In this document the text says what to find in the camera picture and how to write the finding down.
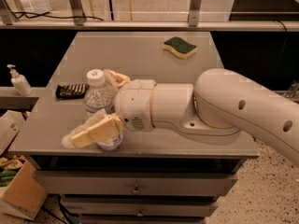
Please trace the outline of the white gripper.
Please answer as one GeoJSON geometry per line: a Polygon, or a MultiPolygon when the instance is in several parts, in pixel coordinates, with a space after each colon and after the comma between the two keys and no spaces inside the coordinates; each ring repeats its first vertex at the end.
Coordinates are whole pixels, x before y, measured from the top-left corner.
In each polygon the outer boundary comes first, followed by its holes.
{"type": "Polygon", "coordinates": [[[102,149],[116,149],[123,138],[123,124],[132,132],[153,130],[150,105],[156,82],[152,79],[131,79],[110,69],[104,70],[106,82],[119,91],[115,97],[115,113],[101,109],[62,138],[66,148],[84,148],[96,143],[102,149]]]}

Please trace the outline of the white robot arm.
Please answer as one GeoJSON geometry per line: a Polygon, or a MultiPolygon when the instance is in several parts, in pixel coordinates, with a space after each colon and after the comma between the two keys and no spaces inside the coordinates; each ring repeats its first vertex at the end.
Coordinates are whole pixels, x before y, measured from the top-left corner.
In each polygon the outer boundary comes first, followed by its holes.
{"type": "Polygon", "coordinates": [[[299,104],[223,68],[208,69],[195,84],[159,84],[107,72],[118,83],[115,112],[104,109],[63,137],[67,148],[121,142],[125,129],[169,129],[202,143],[224,145],[240,132],[252,135],[299,164],[299,104]]]}

